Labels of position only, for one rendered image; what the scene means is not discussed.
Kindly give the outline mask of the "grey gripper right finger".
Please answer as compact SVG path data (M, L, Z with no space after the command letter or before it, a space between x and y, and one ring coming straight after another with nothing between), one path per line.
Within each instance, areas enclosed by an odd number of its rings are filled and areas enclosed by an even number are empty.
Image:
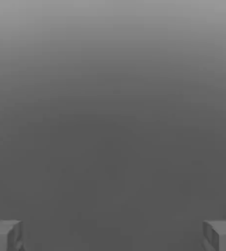
M226 220L203 221L204 251L226 251Z

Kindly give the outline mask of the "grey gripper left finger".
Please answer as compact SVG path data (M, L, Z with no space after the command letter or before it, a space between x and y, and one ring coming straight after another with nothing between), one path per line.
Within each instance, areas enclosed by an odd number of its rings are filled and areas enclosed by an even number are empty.
M0 251L24 251L22 221L0 220Z

